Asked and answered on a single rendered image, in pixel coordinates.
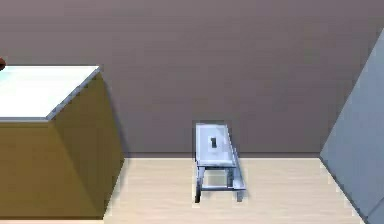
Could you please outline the brown cabinet with white top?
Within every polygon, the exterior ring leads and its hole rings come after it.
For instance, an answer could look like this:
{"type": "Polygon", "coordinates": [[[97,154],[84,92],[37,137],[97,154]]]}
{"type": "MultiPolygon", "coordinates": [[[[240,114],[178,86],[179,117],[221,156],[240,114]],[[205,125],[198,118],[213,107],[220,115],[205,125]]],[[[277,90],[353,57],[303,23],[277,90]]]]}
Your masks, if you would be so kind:
{"type": "Polygon", "coordinates": [[[0,220],[100,220],[123,163],[99,66],[0,71],[0,220]]]}

